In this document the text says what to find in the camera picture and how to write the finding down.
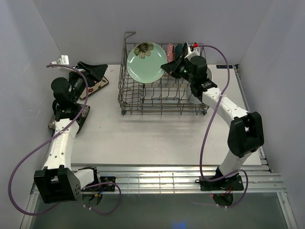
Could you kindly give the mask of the mint green flower plate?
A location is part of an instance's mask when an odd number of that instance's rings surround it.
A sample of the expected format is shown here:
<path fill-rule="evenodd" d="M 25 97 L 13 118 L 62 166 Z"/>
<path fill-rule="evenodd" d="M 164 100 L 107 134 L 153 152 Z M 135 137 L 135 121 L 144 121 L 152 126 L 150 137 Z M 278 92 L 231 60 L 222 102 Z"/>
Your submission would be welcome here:
<path fill-rule="evenodd" d="M 164 75 L 161 66 L 166 63 L 167 55 L 160 45 L 143 42 L 129 53 L 126 65 L 130 77 L 139 83 L 149 84 Z"/>

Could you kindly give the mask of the round teal rimmed plate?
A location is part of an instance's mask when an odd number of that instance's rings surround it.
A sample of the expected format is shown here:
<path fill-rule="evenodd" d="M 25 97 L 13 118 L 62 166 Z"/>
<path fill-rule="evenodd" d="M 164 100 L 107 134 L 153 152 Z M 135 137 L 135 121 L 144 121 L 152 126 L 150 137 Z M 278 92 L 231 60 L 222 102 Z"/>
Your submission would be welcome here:
<path fill-rule="evenodd" d="M 183 50 L 182 50 L 182 55 L 184 58 L 189 54 L 189 49 L 190 49 L 189 44 L 187 42 L 185 42 L 183 45 Z"/>

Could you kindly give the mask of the dark square floral plate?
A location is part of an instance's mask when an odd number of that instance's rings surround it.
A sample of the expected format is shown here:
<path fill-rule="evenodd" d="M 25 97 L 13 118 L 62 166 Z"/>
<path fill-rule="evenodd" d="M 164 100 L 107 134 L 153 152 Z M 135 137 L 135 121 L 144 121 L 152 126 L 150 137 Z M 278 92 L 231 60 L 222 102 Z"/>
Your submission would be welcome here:
<path fill-rule="evenodd" d="M 68 123 L 71 122 L 79 111 L 82 109 L 82 104 L 73 104 L 72 106 L 62 108 L 59 104 L 55 103 L 53 106 L 54 115 L 51 118 L 48 128 L 55 130 L 55 122 L 59 122 L 61 119 L 68 119 Z M 87 119 L 90 111 L 90 106 L 85 105 L 80 116 L 76 119 L 76 123 L 79 125 L 77 133 L 79 133 Z"/>

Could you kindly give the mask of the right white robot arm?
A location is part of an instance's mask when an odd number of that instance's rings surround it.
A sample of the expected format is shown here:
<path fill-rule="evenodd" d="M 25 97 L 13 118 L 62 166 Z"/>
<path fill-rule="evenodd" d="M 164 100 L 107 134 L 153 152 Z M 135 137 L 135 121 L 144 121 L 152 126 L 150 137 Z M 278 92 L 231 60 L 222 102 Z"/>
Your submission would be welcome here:
<path fill-rule="evenodd" d="M 174 78 L 185 79 L 191 93 L 214 110 L 212 116 L 219 115 L 229 126 L 227 144 L 229 151 L 224 161 L 216 169 L 208 183 L 216 183 L 220 189 L 227 189 L 246 159 L 264 144 L 262 118 L 258 112 L 249 112 L 224 95 L 207 73 L 207 63 L 202 56 L 190 59 L 180 56 L 176 60 L 161 65 L 161 68 Z"/>

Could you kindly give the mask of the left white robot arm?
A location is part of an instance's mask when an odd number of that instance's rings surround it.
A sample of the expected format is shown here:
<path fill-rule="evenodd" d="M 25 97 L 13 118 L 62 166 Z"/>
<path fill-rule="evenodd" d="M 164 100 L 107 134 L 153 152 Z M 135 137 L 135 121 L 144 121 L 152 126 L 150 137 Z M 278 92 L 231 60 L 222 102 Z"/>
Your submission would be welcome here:
<path fill-rule="evenodd" d="M 55 139 L 51 141 L 48 158 L 42 170 L 34 174 L 34 182 L 44 203 L 76 201 L 81 190 L 97 190 L 101 179 L 95 167 L 85 167 L 77 172 L 71 170 L 71 155 L 76 135 L 86 121 L 90 107 L 78 103 L 82 94 L 88 95 L 89 88 L 105 82 L 107 64 L 89 65 L 78 62 L 76 69 L 68 78 L 58 77 L 51 83 L 55 115 Z"/>

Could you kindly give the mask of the white oval plate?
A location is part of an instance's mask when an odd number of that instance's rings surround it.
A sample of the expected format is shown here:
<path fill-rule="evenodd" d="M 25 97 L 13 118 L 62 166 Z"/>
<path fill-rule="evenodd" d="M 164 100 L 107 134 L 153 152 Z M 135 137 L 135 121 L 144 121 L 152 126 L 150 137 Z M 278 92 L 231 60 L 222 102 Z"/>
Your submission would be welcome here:
<path fill-rule="evenodd" d="M 207 68 L 207 78 L 210 79 L 211 81 L 213 80 L 213 73 L 210 70 L 210 68 Z M 189 99 L 190 103 L 192 103 L 192 104 L 202 104 L 202 102 L 192 94 L 190 86 L 187 87 L 186 94 L 188 96 L 188 99 Z"/>

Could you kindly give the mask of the pink polka dot plate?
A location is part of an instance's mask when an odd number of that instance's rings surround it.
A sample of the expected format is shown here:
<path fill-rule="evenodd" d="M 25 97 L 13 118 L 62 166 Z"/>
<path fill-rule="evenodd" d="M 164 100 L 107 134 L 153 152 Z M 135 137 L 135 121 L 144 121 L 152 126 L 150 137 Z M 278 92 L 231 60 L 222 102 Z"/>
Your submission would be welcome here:
<path fill-rule="evenodd" d="M 175 46 L 172 43 L 167 45 L 167 62 L 172 62 L 175 59 Z"/>

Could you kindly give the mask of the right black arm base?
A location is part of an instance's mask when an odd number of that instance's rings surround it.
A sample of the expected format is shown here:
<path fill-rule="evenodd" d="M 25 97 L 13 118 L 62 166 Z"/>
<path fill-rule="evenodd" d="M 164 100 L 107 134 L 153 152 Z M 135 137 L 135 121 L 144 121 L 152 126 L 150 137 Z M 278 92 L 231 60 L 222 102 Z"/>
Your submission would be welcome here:
<path fill-rule="evenodd" d="M 220 181 L 206 182 L 201 177 L 195 180 L 200 185 L 201 191 L 242 191 L 244 190 L 242 178 L 240 175 L 227 177 Z"/>

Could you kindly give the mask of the dark teal square plate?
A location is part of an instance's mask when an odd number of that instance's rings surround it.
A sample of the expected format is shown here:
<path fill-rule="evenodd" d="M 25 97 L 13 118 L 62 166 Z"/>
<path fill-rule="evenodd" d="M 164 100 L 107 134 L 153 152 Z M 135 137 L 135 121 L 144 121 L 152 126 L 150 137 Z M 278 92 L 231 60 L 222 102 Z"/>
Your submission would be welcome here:
<path fill-rule="evenodd" d="M 181 54 L 183 54 L 183 45 L 180 43 L 174 49 L 174 58 L 177 59 Z"/>

